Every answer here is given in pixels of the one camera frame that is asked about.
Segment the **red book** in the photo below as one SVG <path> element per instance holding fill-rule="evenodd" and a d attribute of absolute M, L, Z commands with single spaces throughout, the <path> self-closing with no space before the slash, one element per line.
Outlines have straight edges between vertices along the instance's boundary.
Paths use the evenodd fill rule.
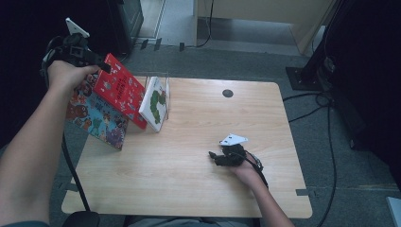
<path fill-rule="evenodd" d="M 94 91 L 139 128 L 145 129 L 147 121 L 138 113 L 145 87 L 112 54 L 106 56 L 105 62 L 111 66 L 111 73 L 100 70 Z"/>

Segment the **book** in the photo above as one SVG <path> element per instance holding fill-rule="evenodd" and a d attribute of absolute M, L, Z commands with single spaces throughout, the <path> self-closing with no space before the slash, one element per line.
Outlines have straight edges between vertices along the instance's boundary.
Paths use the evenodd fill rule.
<path fill-rule="evenodd" d="M 74 90 L 65 120 L 110 146 L 122 149 L 129 119 L 93 92 L 97 79 L 98 74 L 88 75 Z"/>
<path fill-rule="evenodd" d="M 166 89 L 158 77 L 151 77 L 145 92 L 139 114 L 155 131 L 160 131 L 167 110 Z"/>
<path fill-rule="evenodd" d="M 138 111 L 145 95 L 145 87 L 112 54 L 106 56 L 105 63 L 111 66 L 110 74 L 99 71 L 94 91 L 135 125 L 144 129 L 147 121 Z"/>

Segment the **children's book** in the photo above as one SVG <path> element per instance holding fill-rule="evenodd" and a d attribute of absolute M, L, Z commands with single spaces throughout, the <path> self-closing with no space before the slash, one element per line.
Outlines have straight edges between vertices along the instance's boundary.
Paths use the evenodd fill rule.
<path fill-rule="evenodd" d="M 94 91 L 139 128 L 144 129 L 147 121 L 138 111 L 144 98 L 145 87 L 112 54 L 106 56 L 105 62 L 111 66 L 111 73 L 99 71 Z"/>
<path fill-rule="evenodd" d="M 66 121 L 122 149 L 129 119 L 93 92 L 98 75 L 88 75 L 68 103 Z"/>
<path fill-rule="evenodd" d="M 158 77 L 151 77 L 145 92 L 139 114 L 141 114 L 155 131 L 160 131 L 167 110 L 166 89 Z"/>

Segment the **gray carpet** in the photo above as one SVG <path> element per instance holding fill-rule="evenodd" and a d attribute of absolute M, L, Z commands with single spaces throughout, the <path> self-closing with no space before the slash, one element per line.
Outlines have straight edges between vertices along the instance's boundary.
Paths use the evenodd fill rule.
<path fill-rule="evenodd" d="M 170 77 L 272 81 L 280 86 L 282 97 L 301 94 L 293 91 L 286 66 L 303 67 L 308 58 L 263 53 L 153 46 L 136 47 L 123 61 L 134 75 L 168 73 Z M 317 108 L 314 96 L 285 103 L 288 119 Z M 323 226 L 393 226 L 386 197 L 401 198 L 387 165 L 370 151 L 349 148 L 349 139 L 338 112 L 330 111 L 332 142 L 338 172 L 333 203 Z M 327 131 L 327 109 L 290 123 L 301 168 L 305 177 L 313 216 L 293 219 L 296 226 L 316 226 L 326 210 L 333 185 L 333 166 Z M 75 126 L 66 126 L 67 143 L 74 163 L 78 162 L 87 135 Z M 61 211 L 65 187 L 71 174 L 63 157 L 55 180 L 51 202 L 51 225 L 61 226 L 67 215 Z M 122 226 L 123 216 L 101 215 L 100 226 Z"/>

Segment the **forearm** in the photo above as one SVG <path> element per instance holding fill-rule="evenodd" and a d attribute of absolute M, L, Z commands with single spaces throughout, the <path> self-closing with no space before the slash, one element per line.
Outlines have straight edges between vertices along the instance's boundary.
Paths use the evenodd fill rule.
<path fill-rule="evenodd" d="M 262 181 L 250 186 L 267 226 L 294 226 Z"/>
<path fill-rule="evenodd" d="M 68 95 L 49 90 L 3 154 L 0 160 L 0 207 L 5 209 L 0 212 L 0 220 L 2 216 L 14 214 L 13 207 L 29 209 L 29 206 L 35 206 L 37 210 L 48 210 L 60 158 L 67 102 Z"/>

